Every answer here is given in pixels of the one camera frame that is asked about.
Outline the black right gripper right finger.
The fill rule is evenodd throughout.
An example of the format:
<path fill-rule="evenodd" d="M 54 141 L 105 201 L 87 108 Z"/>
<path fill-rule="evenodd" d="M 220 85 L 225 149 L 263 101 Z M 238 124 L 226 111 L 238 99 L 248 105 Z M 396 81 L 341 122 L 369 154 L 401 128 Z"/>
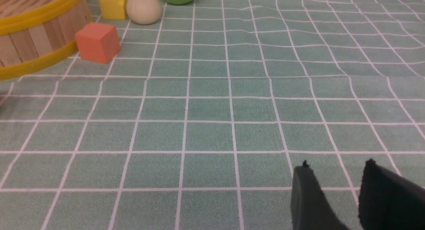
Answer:
<path fill-rule="evenodd" d="M 424 188 L 369 159 L 363 169 L 358 212 L 364 230 L 423 230 Z"/>

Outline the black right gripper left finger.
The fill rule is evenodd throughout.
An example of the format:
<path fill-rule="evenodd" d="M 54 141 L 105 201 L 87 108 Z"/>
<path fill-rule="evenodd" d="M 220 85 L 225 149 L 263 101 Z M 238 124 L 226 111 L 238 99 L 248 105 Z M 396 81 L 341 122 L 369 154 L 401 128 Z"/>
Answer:
<path fill-rule="evenodd" d="M 294 168 L 291 193 L 293 230 L 349 229 L 332 210 L 313 169 L 304 160 Z"/>

